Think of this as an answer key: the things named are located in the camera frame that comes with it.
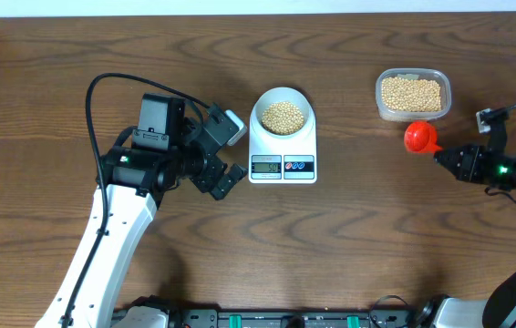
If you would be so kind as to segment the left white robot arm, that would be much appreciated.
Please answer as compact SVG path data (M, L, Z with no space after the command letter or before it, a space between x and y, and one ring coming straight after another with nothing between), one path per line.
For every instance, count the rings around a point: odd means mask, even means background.
M126 128L100 158L88 225L56 297L39 327L109 327L122 283L145 230L165 193L190 180L223 199L247 170L217 153L247 127L217 105L193 118L191 100L147 93L139 123Z

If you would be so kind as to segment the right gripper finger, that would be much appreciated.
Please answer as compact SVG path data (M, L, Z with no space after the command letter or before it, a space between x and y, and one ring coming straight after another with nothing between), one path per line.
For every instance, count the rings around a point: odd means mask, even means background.
M434 160L461 160L464 157L472 158L479 150L479 146L471 144L443 149L434 154Z
M435 159L435 161L448 172L450 172L456 180L470 182L472 175L472 165L463 161L448 161L443 159Z

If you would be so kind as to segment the red plastic measuring scoop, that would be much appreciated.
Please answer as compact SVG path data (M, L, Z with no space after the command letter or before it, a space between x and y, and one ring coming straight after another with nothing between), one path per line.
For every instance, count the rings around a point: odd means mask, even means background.
M434 154L442 150L438 145L436 128L427 121L415 121L405 131L404 145L411 153Z

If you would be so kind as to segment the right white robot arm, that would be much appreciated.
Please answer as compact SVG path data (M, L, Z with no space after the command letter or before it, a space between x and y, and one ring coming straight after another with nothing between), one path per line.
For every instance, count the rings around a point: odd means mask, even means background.
M467 144L444 149L438 145L436 129L426 121L410 124L404 143L411 153L428 153L456 180L479 184L489 196L511 197L516 190L516 157L508 157L505 123L489 130L485 146ZM441 296L416 314L412 327L516 327L516 272L502 282L484 301Z

